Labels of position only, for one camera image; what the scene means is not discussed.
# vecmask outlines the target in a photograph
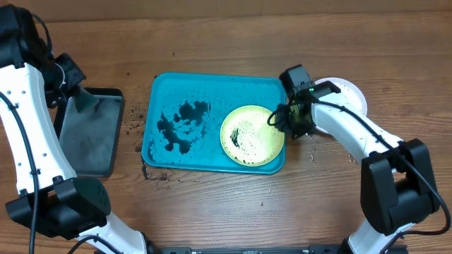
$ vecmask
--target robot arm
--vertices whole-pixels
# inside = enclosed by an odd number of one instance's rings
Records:
[[[432,193],[436,192],[436,184],[429,152],[422,142],[417,139],[404,142],[378,127],[360,114],[331,82],[313,84],[302,66],[287,69],[280,79],[290,103],[278,106],[273,113],[273,125],[291,133],[293,138],[312,133],[317,125],[338,140],[361,165],[361,207],[366,219],[344,241],[341,253],[380,253],[397,233],[439,209],[439,200]],[[408,171],[400,157],[406,158],[424,179]],[[406,178],[394,182],[396,172],[406,172]]]
[[[324,102],[339,104],[352,110],[393,147],[398,147],[398,143],[402,141],[399,137],[386,132],[366,116],[362,115],[350,105],[342,93],[331,93],[319,99]],[[329,134],[339,141],[357,160],[359,165],[372,152],[383,153],[388,151],[388,148],[378,142],[359,121],[340,109],[323,104],[313,104],[311,113],[314,123],[328,131]],[[401,226],[396,232],[385,235],[376,231],[367,219],[365,219],[358,230],[349,237],[347,240],[348,246],[346,247],[354,254],[379,253],[398,232],[405,231],[413,225],[413,223],[408,223]]]
[[[20,197],[6,204],[10,218],[32,226],[38,196],[36,231],[87,241],[104,253],[146,254],[150,242],[111,212],[108,194],[97,179],[78,179],[61,149],[47,107],[82,91],[83,73],[67,54],[54,59],[37,34],[30,13],[12,5],[0,8],[0,92],[16,106],[31,146],[39,190],[18,124],[5,103],[0,116],[13,153]],[[104,243],[113,246],[110,250]]]

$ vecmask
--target yellow paper plate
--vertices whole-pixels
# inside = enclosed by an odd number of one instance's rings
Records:
[[[271,162],[284,145],[284,133],[267,124],[271,111],[244,106],[232,111],[221,125],[223,150],[235,162],[257,167]]]

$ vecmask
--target turquoise tray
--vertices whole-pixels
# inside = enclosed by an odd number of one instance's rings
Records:
[[[285,147],[273,161],[246,167],[225,154],[220,129],[238,107],[258,105],[274,111],[285,97],[277,78],[163,73],[150,94],[142,157],[154,167],[273,174],[283,167]]]

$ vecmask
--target wooden table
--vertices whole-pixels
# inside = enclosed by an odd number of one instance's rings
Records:
[[[196,248],[340,243],[363,220],[360,169],[328,136],[287,141],[271,176],[148,167],[141,146],[154,75],[166,71],[278,76],[304,64],[312,78],[337,76],[365,94],[369,117],[430,151],[436,182],[452,206],[452,13],[407,12],[114,20],[48,24],[54,51],[69,53],[88,87],[115,87],[126,99],[114,173],[104,180],[112,209],[159,246]],[[0,128],[0,201],[17,198],[13,159]],[[442,212],[416,229],[444,224]],[[0,209],[0,251],[28,251],[29,230]],[[408,236],[411,253],[450,253],[451,234]],[[38,253],[74,244],[37,236]],[[91,253],[83,245],[78,253]]]

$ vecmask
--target black cable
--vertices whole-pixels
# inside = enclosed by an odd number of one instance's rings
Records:
[[[32,214],[31,225],[30,225],[30,243],[28,246],[29,253],[33,254],[35,252],[36,220],[37,220],[37,209],[38,209],[38,203],[39,203],[38,192],[40,190],[39,181],[37,178],[36,164],[35,164],[35,160],[33,159],[33,153],[31,152],[30,141],[28,140],[28,136],[25,131],[25,127],[23,126],[22,120],[20,119],[19,114],[17,112],[17,107],[15,105],[13,105],[11,103],[11,101],[8,99],[8,97],[5,96],[2,92],[0,92],[0,98],[2,98],[3,101],[5,101],[6,105],[11,110],[11,113],[13,113],[13,116],[17,122],[17,125],[19,126],[20,134],[22,134],[23,143],[25,145],[25,150],[27,151],[28,161],[30,163],[31,174],[33,177],[33,189],[35,192],[35,196],[33,198],[33,214]]]
[[[443,198],[438,194],[438,192],[436,192],[433,189],[433,187],[430,185],[430,183],[418,172],[418,170],[416,170],[416,168],[409,161],[407,161],[406,158],[404,158],[404,156],[402,156],[401,153],[399,153],[399,151],[397,151],[397,149],[395,149],[394,147],[389,145],[381,137],[381,135],[379,135],[376,131],[374,131],[374,129],[372,129],[363,119],[361,119],[361,117],[359,117],[356,113],[347,109],[346,107],[339,106],[337,104],[330,103],[330,102],[322,102],[319,100],[313,101],[313,103],[322,104],[322,105],[334,107],[336,109],[340,109],[341,111],[344,111],[344,112],[348,113],[349,115],[353,116],[355,119],[357,119],[380,143],[382,143],[391,152],[393,152],[397,156],[397,158],[400,161],[402,161],[408,167],[408,169],[412,173],[414,173],[423,182],[423,184],[429,189],[429,191],[433,194],[433,196],[438,200],[441,208],[444,211],[444,215],[446,217],[446,224],[444,225],[444,227],[442,229],[437,230],[437,231],[407,230],[407,231],[399,232],[391,239],[390,242],[388,242],[388,244],[386,244],[386,246],[380,251],[380,254],[384,254],[397,241],[397,239],[399,239],[400,237],[402,237],[404,235],[417,234],[417,235],[422,235],[422,236],[438,236],[438,235],[446,233],[451,228],[451,213],[449,212],[449,209],[447,208],[447,205],[444,202]]]
[[[276,125],[278,125],[278,124],[281,124],[281,123],[283,122],[283,119],[280,119],[280,120],[277,122],[277,121],[276,121],[276,118],[275,118],[275,123],[271,123],[270,120],[271,120],[274,116],[276,116],[276,114],[279,113],[280,111],[288,110],[288,111],[289,111],[288,114],[290,114],[290,107],[291,107],[291,106],[293,106],[293,105],[298,105],[298,104],[301,104],[301,103],[302,103],[302,102],[300,102],[300,101],[296,101],[296,102],[292,102],[292,101],[293,101],[293,99],[290,99],[290,101],[289,101],[288,104],[286,104],[286,105],[280,105],[280,106],[278,106],[278,108],[277,108],[275,111],[271,112],[270,116],[269,116],[268,119],[267,119],[267,124],[268,124],[269,126],[276,126]]]
[[[36,18],[36,20],[41,23],[42,27],[45,30],[45,36],[47,37],[47,57],[52,57],[52,40],[50,39],[50,33],[47,29],[47,26],[45,25],[44,21],[42,21],[42,19],[36,15],[33,14],[31,15],[33,18]]]
[[[68,254],[74,253],[80,245],[85,243],[88,240],[94,240],[94,242],[99,241],[101,244],[105,245],[105,247],[109,248],[114,254],[121,254],[121,252],[117,251],[111,244],[109,244],[106,240],[100,238],[99,236],[86,236],[81,239],[78,243],[76,243],[72,249],[68,252]]]

